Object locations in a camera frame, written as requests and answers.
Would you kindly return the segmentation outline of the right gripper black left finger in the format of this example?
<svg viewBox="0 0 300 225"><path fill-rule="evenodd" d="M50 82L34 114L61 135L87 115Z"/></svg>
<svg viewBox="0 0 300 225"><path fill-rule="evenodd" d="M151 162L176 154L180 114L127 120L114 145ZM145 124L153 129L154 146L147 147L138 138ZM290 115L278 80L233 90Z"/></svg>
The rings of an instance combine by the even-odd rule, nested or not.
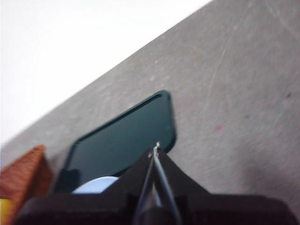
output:
<svg viewBox="0 0 300 225"><path fill-rule="evenodd" d="M151 160L147 149L111 186L100 194L55 193L29 199L17 225L130 224Z"/></svg>

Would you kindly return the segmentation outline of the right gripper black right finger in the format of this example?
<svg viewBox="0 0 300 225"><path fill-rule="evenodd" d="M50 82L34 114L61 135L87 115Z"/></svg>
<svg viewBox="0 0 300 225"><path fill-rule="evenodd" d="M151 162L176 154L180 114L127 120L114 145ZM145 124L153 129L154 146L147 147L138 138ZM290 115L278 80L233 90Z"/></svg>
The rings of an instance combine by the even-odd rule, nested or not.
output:
<svg viewBox="0 0 300 225"><path fill-rule="evenodd" d="M159 147L153 161L169 209L154 207L155 225L296 225L281 200L261 195L212 194L186 175Z"/></svg>

